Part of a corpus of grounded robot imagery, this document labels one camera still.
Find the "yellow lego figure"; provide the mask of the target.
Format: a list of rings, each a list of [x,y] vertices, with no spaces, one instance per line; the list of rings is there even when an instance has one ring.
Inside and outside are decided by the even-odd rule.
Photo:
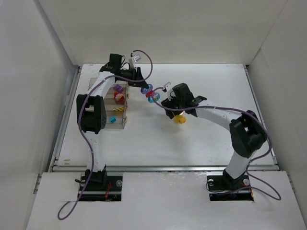
[[[181,112],[178,115],[174,115],[173,120],[174,120],[174,122],[176,124],[184,124],[186,122],[186,118],[185,118],[184,112]]]

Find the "purple lego block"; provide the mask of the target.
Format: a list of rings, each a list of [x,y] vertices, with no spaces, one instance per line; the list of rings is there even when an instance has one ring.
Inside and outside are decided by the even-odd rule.
[[[115,84],[113,89],[114,89],[115,92],[119,92],[119,93],[124,92],[124,88],[119,84]]]

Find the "red arch lego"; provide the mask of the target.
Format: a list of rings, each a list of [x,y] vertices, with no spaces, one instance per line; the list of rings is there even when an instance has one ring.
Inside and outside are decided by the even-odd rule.
[[[149,98],[153,93],[154,93],[154,91],[147,92],[146,95],[145,95],[146,98]]]

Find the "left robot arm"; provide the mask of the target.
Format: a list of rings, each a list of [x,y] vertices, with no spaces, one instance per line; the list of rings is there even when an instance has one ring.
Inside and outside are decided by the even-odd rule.
[[[128,69],[123,66],[125,57],[120,54],[109,55],[109,61],[99,70],[98,79],[85,94],[76,98],[76,112],[78,129],[89,146],[90,157],[84,176],[77,182],[83,190],[105,190],[112,181],[106,172],[106,163],[102,154],[100,140],[102,130],[107,123],[105,99],[108,91],[117,83],[123,81],[129,86],[149,89],[141,73],[141,68],[129,64]]]

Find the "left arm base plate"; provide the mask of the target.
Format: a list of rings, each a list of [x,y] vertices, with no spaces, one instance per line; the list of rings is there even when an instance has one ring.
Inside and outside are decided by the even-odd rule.
[[[79,199],[80,202],[119,202],[122,199],[123,177],[109,175],[101,181],[90,180]]]

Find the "teal lego brick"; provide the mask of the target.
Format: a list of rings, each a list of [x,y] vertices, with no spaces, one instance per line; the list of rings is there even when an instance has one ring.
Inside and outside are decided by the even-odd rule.
[[[115,116],[111,116],[111,117],[109,118],[109,121],[110,121],[110,123],[115,123],[115,122],[117,121],[117,119],[116,119]]]

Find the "red round lego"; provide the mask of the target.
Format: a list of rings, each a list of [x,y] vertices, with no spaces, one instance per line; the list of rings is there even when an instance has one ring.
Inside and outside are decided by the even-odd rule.
[[[125,104],[125,95],[123,93],[115,92],[114,101],[115,104]]]

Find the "purple flower lego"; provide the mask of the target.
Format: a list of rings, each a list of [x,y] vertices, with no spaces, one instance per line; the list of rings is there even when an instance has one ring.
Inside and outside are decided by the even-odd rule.
[[[142,94],[147,94],[153,90],[153,86],[151,84],[148,84],[148,88],[141,88]]]

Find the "yellow lego plate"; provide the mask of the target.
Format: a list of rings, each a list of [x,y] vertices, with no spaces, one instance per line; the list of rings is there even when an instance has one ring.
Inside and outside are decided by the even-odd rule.
[[[125,110],[125,107],[119,107],[113,110],[113,112],[123,112]]]

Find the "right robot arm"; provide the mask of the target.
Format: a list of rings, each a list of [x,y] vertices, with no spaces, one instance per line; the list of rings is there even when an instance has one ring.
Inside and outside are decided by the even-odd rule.
[[[208,183],[215,192],[238,189],[239,183],[246,179],[244,174],[251,157],[267,140],[256,114],[251,110],[219,109],[206,97],[195,97],[185,83],[173,86],[168,82],[163,86],[163,92],[167,98],[161,101],[161,106],[169,118],[186,113],[209,120],[230,132],[234,149],[231,160],[223,174],[214,176]]]

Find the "teal frog lego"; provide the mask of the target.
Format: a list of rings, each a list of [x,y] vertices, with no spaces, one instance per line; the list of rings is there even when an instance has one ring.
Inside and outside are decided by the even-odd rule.
[[[148,102],[149,103],[155,103],[155,102],[159,101],[159,99],[160,99],[160,94],[157,93],[157,92],[154,92],[153,94],[151,94],[148,97]]]

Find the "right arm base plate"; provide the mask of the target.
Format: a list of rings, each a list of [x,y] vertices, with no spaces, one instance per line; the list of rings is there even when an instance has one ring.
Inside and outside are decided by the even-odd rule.
[[[206,189],[210,201],[254,201],[246,174],[237,179],[224,175],[207,175]]]

